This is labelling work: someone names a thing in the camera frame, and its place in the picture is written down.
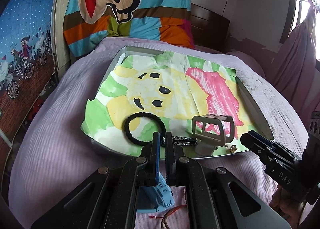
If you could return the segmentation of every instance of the window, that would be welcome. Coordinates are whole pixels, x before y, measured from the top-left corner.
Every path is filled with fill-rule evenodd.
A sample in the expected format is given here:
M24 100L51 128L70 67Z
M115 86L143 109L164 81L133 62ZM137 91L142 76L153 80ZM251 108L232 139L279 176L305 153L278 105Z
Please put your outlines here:
M293 30L298 24L301 24L307 17L310 3L308 0L297 0L296 10L293 19ZM316 14L316 59L320 60L320 13Z

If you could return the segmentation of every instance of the black braided ring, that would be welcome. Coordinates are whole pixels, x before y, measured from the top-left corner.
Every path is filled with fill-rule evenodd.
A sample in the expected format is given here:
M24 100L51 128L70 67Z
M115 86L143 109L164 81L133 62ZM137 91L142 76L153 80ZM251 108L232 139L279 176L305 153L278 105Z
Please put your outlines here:
M162 138L163 138L164 135L165 135L165 126L164 126L164 123L161 121L161 119L160 119L158 116L156 116L156 115L154 115L154 114L152 114L152 113L139 112L139 113L135 113L135 114L129 116L129 117L126 119L126 121L124 122L124 133L125 133L125 135L128 137L128 139L129 139L132 143L134 143L134 144L136 144L136 145L139 145L139 146L146 146L146 145L152 143L152 141L149 141L149 142L140 141L140 140L138 140L138 139L135 139L135 138L132 136L132 134L131 134L131 132L130 132L130 130L129 130L129 123L130 123L134 118L137 118L137 117L146 117L146 118L149 118L149 119L155 121L155 122L158 124L158 126L159 126L159 128L160 128L160 130L161 130L161 132L160 132L160 144L161 144Z

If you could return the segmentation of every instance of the blue stripe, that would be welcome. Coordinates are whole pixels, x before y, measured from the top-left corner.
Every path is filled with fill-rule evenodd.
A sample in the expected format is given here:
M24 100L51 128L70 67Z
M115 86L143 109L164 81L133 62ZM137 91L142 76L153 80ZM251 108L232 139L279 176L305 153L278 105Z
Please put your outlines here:
M69 48L75 57L80 57L93 51L105 37L107 37L107 31L96 32L86 38L71 43Z
M74 12L80 11L78 0L69 0L66 15L72 14Z
M160 40L159 27L161 27L160 18L133 18L129 35L134 38Z
M139 8L172 7L186 8L190 11L190 0L141 0Z

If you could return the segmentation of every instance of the human hand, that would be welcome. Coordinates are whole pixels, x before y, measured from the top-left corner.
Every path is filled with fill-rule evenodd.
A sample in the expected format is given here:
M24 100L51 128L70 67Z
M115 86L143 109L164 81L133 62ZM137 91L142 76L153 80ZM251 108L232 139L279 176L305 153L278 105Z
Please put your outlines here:
M301 214L303 212L303 204L290 198L285 198L281 194L282 187L278 185L277 191L273 194L269 206L289 223L292 229L296 229L299 225Z

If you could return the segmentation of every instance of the pink curtain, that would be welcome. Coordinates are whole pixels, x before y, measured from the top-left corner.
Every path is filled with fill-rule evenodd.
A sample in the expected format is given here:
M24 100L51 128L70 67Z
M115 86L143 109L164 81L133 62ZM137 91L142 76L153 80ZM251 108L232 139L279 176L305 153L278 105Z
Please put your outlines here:
M315 25L316 9L311 5L306 19L290 33L267 74L268 81L292 105L305 127L317 107L312 109L310 104L303 108L316 71Z

